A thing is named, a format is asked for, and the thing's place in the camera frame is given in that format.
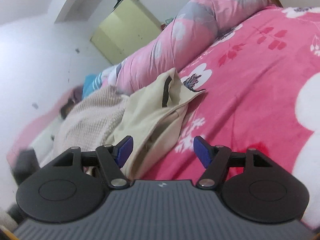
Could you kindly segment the pale yellow wardrobe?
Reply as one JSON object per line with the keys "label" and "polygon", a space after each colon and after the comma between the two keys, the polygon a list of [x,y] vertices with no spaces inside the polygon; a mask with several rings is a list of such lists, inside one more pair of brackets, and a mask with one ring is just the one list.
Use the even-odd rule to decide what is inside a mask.
{"label": "pale yellow wardrobe", "polygon": [[111,64],[118,64],[153,41],[161,33],[161,25],[139,0],[118,0],[91,42]]}

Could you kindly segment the pink headboard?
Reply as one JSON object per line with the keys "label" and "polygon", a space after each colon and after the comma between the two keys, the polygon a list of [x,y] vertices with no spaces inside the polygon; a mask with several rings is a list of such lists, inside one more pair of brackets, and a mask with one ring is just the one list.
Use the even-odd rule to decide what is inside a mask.
{"label": "pink headboard", "polygon": [[73,89],[69,89],[61,96],[50,111],[34,119],[22,129],[6,155],[7,162],[10,166],[15,163],[19,151],[29,146],[29,144],[59,115],[60,108],[68,101],[72,92]]}

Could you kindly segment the beige zip jacket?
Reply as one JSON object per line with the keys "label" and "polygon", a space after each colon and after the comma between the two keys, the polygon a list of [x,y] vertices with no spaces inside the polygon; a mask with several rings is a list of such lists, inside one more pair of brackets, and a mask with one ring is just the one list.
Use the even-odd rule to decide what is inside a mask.
{"label": "beige zip jacket", "polygon": [[133,150],[121,168],[127,178],[142,178],[167,155],[178,141],[189,103],[203,93],[187,88],[172,68],[129,97],[120,124],[106,141],[133,138]]}

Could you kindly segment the beige white houndstooth blanket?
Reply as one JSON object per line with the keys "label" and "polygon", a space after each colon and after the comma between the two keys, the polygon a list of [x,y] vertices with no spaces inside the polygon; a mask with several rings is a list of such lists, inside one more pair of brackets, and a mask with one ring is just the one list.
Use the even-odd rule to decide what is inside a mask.
{"label": "beige white houndstooth blanket", "polygon": [[53,149],[42,158],[40,166],[44,167],[73,146],[93,151],[107,144],[108,137],[123,118],[129,98],[115,86],[106,86],[78,103],[54,134]]}

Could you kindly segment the pink floral rolled duvet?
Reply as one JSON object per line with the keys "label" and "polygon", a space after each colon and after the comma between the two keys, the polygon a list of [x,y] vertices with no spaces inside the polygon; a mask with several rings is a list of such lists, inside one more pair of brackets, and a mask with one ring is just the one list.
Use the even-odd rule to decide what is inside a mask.
{"label": "pink floral rolled duvet", "polygon": [[171,68],[179,72],[219,36],[269,5],[271,0],[191,0],[157,38],[103,71],[99,85],[130,95]]}

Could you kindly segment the hot pink floral bedsheet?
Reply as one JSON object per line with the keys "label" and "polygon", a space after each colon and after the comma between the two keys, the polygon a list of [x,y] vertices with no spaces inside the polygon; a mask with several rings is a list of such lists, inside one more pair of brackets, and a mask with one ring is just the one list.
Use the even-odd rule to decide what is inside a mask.
{"label": "hot pink floral bedsheet", "polygon": [[144,178],[198,180],[196,136],[236,152],[256,148],[308,188],[303,222],[319,227],[319,8],[266,8],[180,77],[204,94],[190,103],[174,148]]}

